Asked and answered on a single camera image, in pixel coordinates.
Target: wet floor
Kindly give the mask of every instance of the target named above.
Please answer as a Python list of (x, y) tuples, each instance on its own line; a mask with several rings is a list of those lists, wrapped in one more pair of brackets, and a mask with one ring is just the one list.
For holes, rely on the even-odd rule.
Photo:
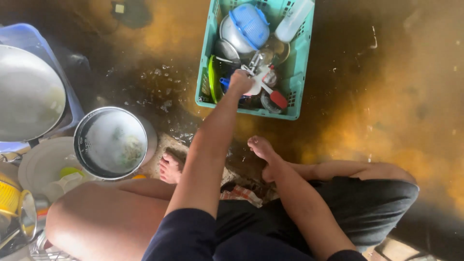
[[(10, 4), (0, 23), (30, 22), (87, 57), (86, 84), (76, 88), (85, 111), (121, 106), (188, 145), (211, 111), (194, 101), (209, 1), (144, 3), (148, 12), (140, 15), (149, 22), (141, 29), (118, 23), (110, 0), (27, 7), (21, 0)], [(462, 17), (464, 2), (458, 0), (318, 0), (300, 118), (239, 114), (229, 166), (259, 178), (264, 163), (246, 147), (256, 134), (296, 163), (391, 162), (416, 177), (421, 202), (461, 221)], [(462, 225), (449, 233), (464, 238)], [(425, 248), (432, 250), (430, 240)]]

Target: white plastic container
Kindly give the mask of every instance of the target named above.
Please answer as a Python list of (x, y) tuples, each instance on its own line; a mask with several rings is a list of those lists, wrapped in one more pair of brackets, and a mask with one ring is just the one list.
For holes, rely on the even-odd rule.
[(296, 0), (277, 27), (276, 37), (284, 43), (290, 43), (313, 8), (314, 2), (311, 0)]

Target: red spatula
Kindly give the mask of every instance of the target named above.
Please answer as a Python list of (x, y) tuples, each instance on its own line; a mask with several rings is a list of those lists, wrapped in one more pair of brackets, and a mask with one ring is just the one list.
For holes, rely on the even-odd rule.
[(263, 82), (261, 82), (261, 87), (269, 93), (271, 101), (273, 101), (277, 106), (279, 106), (281, 109), (287, 108), (287, 99), (282, 94), (280, 94), (280, 92), (273, 91)]

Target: yellow colander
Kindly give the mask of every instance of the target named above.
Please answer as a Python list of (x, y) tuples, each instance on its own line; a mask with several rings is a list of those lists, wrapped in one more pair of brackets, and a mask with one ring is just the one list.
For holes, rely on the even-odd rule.
[(15, 212), (18, 209), (20, 196), (19, 185), (0, 172), (0, 213), (6, 216), (17, 216)]

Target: hand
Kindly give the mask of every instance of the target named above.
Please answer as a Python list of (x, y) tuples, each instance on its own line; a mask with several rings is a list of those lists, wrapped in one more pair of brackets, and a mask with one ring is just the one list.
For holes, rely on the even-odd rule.
[(229, 90), (240, 92), (241, 95), (247, 93), (255, 83), (255, 80), (248, 78), (248, 75), (247, 71), (236, 69), (231, 76)]

